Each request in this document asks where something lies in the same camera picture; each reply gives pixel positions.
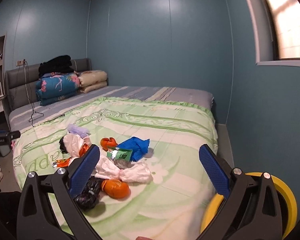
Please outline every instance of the yellow tape roll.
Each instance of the yellow tape roll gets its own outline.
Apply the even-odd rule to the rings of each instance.
[[[262,175],[262,172],[249,172],[246,173],[246,175],[250,176],[258,176],[260,177]],[[287,208],[288,208],[288,222],[287,227],[283,233],[282,239],[284,239],[290,231],[294,228],[297,222],[297,202],[296,199],[291,191],[291,189],[288,187],[287,184],[285,184],[281,179],[271,175],[275,189],[282,195],[284,198]],[[207,206],[207,209],[203,215],[202,222],[201,222],[201,228],[200,233],[202,233],[205,228],[209,225],[209,223],[212,221],[214,216],[217,214],[217,211],[223,202],[223,196],[216,194],[209,205]]]

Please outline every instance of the metal screw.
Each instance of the metal screw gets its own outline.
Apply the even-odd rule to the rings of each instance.
[[[35,172],[34,171],[31,171],[28,173],[28,177],[29,178],[33,178],[35,176]]]
[[[60,169],[58,169],[57,172],[58,172],[58,174],[62,175],[62,174],[65,174],[66,169],[65,168],[60,168]]]
[[[269,173],[267,173],[267,172],[265,172],[265,173],[263,174],[263,176],[264,176],[266,179],[271,178],[271,175],[270,175]]]
[[[242,173],[242,171],[239,168],[235,168],[235,169],[233,169],[233,173],[240,175]]]

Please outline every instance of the beige folded quilt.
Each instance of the beige folded quilt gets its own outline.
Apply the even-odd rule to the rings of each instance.
[[[107,73],[102,70],[84,71],[79,76],[80,87],[84,88],[107,80]]]
[[[107,82],[106,81],[102,81],[102,82],[98,82],[96,84],[84,87],[84,88],[80,88],[79,91],[81,93],[88,93],[92,90],[96,90],[98,88],[102,88],[102,87],[106,87],[107,86]]]

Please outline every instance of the blue gripper pad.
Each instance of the blue gripper pad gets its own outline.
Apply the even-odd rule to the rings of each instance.
[[[199,160],[202,166],[206,170],[217,193],[223,195],[224,198],[228,198],[230,195],[229,179],[212,154],[205,145],[200,146]]]
[[[72,198],[82,193],[92,171],[95,169],[100,159],[99,147],[94,144],[91,145],[87,153],[81,158],[84,160],[70,178],[69,194]]]

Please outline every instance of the green package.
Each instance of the green package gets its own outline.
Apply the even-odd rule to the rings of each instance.
[[[132,154],[132,150],[121,149],[118,147],[109,147],[107,151],[107,157],[114,161],[114,160],[126,160],[127,162],[130,161]]]

